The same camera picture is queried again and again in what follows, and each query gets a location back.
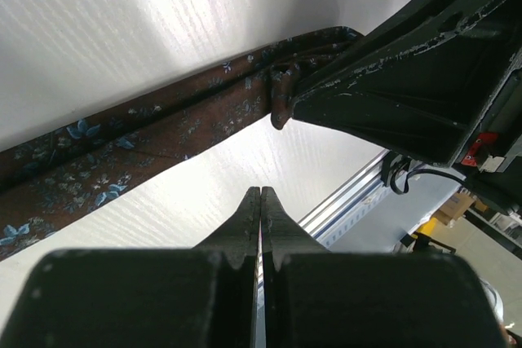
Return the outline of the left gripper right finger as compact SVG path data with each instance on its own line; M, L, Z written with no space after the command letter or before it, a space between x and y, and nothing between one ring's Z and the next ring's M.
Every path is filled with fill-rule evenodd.
M299 320L309 303L310 284L300 281L309 271L305 262L328 250L286 213L271 187L261 190L260 235L266 346L297 347L303 330Z

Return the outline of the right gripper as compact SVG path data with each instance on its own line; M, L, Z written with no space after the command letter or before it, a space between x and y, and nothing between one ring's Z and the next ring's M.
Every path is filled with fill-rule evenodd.
M411 0L301 81L294 119L430 165L521 214L521 0Z

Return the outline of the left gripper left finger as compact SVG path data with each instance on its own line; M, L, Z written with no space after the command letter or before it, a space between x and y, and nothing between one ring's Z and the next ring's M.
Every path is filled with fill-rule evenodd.
M261 191L250 187L232 216L195 247L216 267L209 347L255 344L260 214Z

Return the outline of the brown floral tie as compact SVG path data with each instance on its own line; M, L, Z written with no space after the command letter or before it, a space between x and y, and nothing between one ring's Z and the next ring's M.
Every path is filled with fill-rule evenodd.
M1 256L9 258L150 178L268 117L361 35L305 33L79 119L1 154Z

